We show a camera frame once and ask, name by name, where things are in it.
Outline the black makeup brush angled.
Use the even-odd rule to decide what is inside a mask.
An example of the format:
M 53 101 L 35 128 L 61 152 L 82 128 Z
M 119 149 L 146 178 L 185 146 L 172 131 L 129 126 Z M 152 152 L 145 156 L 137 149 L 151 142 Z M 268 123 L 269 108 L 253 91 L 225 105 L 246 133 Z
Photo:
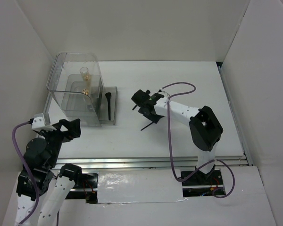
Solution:
M 111 120 L 111 92 L 107 92 L 105 94 L 105 97 L 107 99 L 107 104 L 108 104 L 108 120 L 110 121 Z

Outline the small beige bottle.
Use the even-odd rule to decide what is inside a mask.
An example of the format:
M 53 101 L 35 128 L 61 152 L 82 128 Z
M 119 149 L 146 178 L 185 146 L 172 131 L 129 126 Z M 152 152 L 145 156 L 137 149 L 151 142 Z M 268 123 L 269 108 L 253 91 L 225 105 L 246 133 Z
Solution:
M 87 88 L 84 88 L 84 89 L 82 90 L 82 93 L 85 94 L 85 95 L 87 95 L 87 96 L 89 96 L 89 97 L 91 96 L 90 90 L 87 89 Z

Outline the clear acrylic organizer box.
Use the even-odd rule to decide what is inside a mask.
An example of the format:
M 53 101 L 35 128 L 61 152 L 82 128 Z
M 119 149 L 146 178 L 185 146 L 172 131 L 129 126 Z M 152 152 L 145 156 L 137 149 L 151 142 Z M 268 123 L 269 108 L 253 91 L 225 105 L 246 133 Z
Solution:
M 46 88 L 68 120 L 79 118 L 83 126 L 116 124 L 118 90 L 104 85 L 93 53 L 58 53 Z

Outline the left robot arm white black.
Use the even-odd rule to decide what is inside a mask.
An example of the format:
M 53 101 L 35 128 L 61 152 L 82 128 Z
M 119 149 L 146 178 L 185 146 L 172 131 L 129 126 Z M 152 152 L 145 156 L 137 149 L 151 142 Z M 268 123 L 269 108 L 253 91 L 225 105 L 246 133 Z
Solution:
M 30 140 L 25 153 L 19 149 L 16 131 L 26 125 L 39 137 Z M 16 226 L 51 226 L 58 223 L 60 208 L 72 188 L 83 183 L 82 168 L 65 164 L 58 175 L 55 168 L 63 143 L 81 136 L 81 121 L 59 120 L 50 124 L 42 115 L 18 124 L 12 130 L 12 142 L 23 169 L 17 179 Z

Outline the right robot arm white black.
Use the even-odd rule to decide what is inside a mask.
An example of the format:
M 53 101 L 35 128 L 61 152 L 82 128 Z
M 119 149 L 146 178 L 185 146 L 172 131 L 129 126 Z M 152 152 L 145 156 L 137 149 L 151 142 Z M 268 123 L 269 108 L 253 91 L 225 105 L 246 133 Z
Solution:
M 133 94 L 131 100 L 139 107 L 138 112 L 152 123 L 156 124 L 161 118 L 167 118 L 170 163 L 175 179 L 183 183 L 196 175 L 196 180 L 200 184 L 207 184 L 212 179 L 212 173 L 216 167 L 216 145 L 224 131 L 212 109 L 208 106 L 197 108 L 172 101 L 171 96 L 162 90 L 153 95 L 150 95 L 149 91 L 138 90 Z M 175 172 L 171 120 L 180 122 L 189 128 L 191 139 L 198 150 L 195 170 L 184 178 L 177 177 Z

